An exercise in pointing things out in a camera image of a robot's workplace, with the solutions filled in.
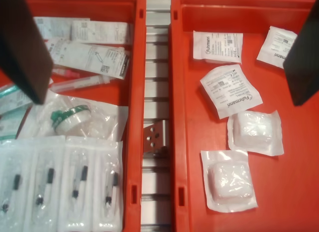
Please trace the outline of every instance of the medical packaging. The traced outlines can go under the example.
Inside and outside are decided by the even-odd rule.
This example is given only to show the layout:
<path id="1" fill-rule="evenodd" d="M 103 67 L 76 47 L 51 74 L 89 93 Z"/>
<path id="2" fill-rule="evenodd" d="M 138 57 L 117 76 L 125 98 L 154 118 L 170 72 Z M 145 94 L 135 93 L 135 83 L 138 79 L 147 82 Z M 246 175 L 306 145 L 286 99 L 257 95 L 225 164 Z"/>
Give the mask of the medical packaging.
<path id="1" fill-rule="evenodd" d="M 231 150 L 247 150 L 267 156 L 284 153 L 281 120 L 272 114 L 243 111 L 228 119 L 228 146 Z"/>
<path id="2" fill-rule="evenodd" d="M 126 22 L 72 22 L 72 41 L 98 44 L 132 44 L 133 26 Z"/>
<path id="3" fill-rule="evenodd" d="M 200 82 L 214 103 L 219 119 L 263 103 L 238 64 L 216 67 Z"/>
<path id="4" fill-rule="evenodd" d="M 271 26 L 257 60 L 284 69 L 283 63 L 296 38 L 292 31 Z"/>
<path id="5" fill-rule="evenodd" d="M 193 32 L 193 58 L 211 63 L 241 63 L 242 33 Z"/>
<path id="6" fill-rule="evenodd" d="M 228 213 L 257 207 L 246 151 L 201 151 L 209 209 Z"/>

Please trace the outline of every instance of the syringe package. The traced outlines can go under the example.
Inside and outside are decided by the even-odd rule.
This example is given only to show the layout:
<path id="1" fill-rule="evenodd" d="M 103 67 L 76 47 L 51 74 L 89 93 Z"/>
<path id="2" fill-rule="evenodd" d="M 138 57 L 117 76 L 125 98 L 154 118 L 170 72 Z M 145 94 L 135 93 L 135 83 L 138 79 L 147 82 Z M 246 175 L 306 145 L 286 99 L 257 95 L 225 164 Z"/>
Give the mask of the syringe package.
<path id="1" fill-rule="evenodd" d="M 94 138 L 68 137 L 62 173 L 60 232 L 90 232 L 92 222 Z"/>
<path id="2" fill-rule="evenodd" d="M 31 167 L 31 148 L 12 141 L 0 146 L 0 231 L 21 232 Z"/>
<path id="3" fill-rule="evenodd" d="M 64 136 L 33 140 L 24 232 L 56 232 L 64 145 Z"/>
<path id="4" fill-rule="evenodd" d="M 94 232 L 120 232 L 123 223 L 122 142 L 97 140 L 93 195 Z"/>

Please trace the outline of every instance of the needle package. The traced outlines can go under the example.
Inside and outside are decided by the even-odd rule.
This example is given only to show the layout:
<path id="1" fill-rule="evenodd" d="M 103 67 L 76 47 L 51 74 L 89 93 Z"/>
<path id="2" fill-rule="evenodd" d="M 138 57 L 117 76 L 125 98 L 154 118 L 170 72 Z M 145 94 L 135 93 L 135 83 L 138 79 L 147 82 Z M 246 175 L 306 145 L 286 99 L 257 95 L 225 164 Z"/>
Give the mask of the needle package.
<path id="1" fill-rule="evenodd" d="M 228 213 L 257 207 L 246 151 L 201 151 L 209 209 Z"/>
<path id="2" fill-rule="evenodd" d="M 44 105 L 32 107 L 19 138 L 65 135 L 120 141 L 127 117 L 127 107 L 48 90 Z"/>
<path id="3" fill-rule="evenodd" d="M 33 147 L 24 232 L 56 232 L 64 136 L 30 139 Z"/>
<path id="4" fill-rule="evenodd" d="M 243 111 L 229 117 L 228 146 L 232 150 L 247 150 L 267 156 L 284 153 L 281 120 L 272 114 Z"/>
<path id="5" fill-rule="evenodd" d="M 120 232 L 123 224 L 122 142 L 97 140 L 93 196 L 94 232 Z"/>
<path id="6" fill-rule="evenodd" d="M 91 231 L 95 142 L 95 138 L 66 139 L 59 232 Z"/>
<path id="7" fill-rule="evenodd" d="M 193 58 L 211 63 L 241 63 L 242 33 L 193 32 Z"/>
<path id="8" fill-rule="evenodd" d="M 32 147 L 24 141 L 0 145 L 0 231 L 21 232 L 25 216 Z"/>

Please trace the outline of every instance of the plastic wrapper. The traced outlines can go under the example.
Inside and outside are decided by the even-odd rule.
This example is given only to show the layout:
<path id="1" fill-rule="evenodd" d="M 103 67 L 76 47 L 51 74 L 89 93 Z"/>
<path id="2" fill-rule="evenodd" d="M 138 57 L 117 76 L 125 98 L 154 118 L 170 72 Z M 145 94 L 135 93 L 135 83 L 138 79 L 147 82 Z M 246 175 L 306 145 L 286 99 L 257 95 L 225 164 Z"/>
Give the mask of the plastic wrapper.
<path id="1" fill-rule="evenodd" d="M 58 231 L 91 231 L 95 142 L 94 138 L 67 138 Z"/>
<path id="2" fill-rule="evenodd" d="M 128 108 L 48 91 L 44 105 L 32 107 L 19 138 L 54 135 L 120 141 Z"/>
<path id="3" fill-rule="evenodd" d="M 263 103 L 259 92 L 250 84 L 238 64 L 216 67 L 200 82 L 214 103 L 219 119 Z"/>
<path id="4" fill-rule="evenodd" d="M 257 60 L 284 69 L 283 63 L 296 38 L 292 31 L 271 26 Z"/>
<path id="5" fill-rule="evenodd" d="M 193 58 L 210 63 L 241 63 L 242 33 L 193 32 Z"/>
<path id="6" fill-rule="evenodd" d="M 123 224 L 122 142 L 98 140 L 95 146 L 92 231 L 120 232 Z"/>
<path id="7" fill-rule="evenodd" d="M 24 232 L 56 232 L 65 137 L 30 139 L 33 147 Z"/>
<path id="8" fill-rule="evenodd" d="M 281 120 L 272 114 L 244 111 L 228 119 L 228 145 L 232 150 L 247 150 L 267 156 L 284 153 Z"/>
<path id="9" fill-rule="evenodd" d="M 22 141 L 0 145 L 0 231 L 21 232 L 25 216 L 32 147 Z"/>
<path id="10" fill-rule="evenodd" d="M 257 207 L 246 151 L 201 151 L 207 206 L 228 213 Z"/>

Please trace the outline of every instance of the barcode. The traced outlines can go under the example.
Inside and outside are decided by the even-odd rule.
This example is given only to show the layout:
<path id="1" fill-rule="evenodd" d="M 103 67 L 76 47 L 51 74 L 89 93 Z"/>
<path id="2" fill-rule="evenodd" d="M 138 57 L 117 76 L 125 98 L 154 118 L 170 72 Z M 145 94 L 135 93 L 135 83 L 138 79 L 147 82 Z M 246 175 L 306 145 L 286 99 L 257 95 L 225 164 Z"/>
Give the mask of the barcode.
<path id="1" fill-rule="evenodd" d="M 104 66 L 104 65 L 103 65 L 103 66 L 101 67 L 101 72 L 108 73 L 109 70 L 110 70 L 110 67 L 109 67 L 109 66 Z"/>
<path id="2" fill-rule="evenodd" d="M 38 18 L 38 19 L 36 20 L 36 23 L 37 23 L 37 24 L 43 24 L 43 19 L 42 19 L 42 18 Z"/>

